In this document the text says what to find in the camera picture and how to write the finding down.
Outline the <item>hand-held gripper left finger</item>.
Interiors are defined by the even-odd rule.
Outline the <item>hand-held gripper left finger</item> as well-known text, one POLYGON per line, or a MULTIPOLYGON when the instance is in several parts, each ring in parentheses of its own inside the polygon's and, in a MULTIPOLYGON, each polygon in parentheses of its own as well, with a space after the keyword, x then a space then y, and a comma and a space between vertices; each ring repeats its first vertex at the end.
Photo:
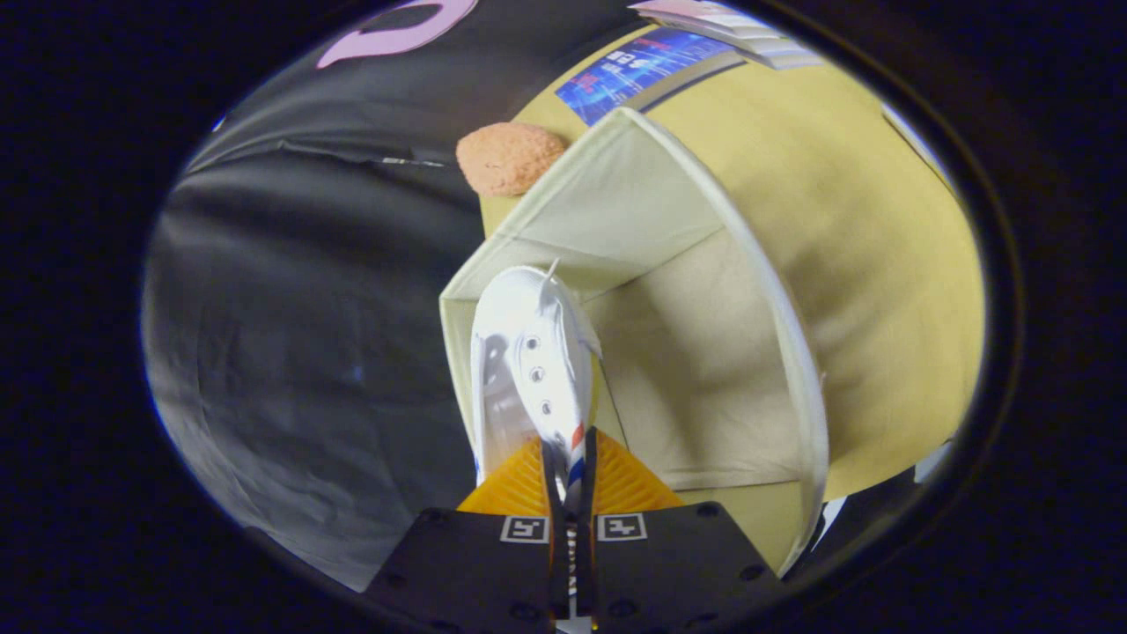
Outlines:
POLYGON ((571 617, 554 465, 531 438, 456 508, 423 510, 364 601, 400 633, 553 633, 571 617))

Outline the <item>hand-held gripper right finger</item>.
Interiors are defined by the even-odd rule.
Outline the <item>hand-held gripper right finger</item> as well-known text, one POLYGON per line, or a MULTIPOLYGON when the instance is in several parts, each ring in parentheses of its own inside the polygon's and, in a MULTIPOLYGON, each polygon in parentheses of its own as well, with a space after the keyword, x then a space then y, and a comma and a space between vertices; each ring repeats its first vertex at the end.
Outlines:
POLYGON ((577 610, 595 633, 725 633, 772 610, 784 583, 722 504, 681 501, 596 428, 585 441, 577 610))

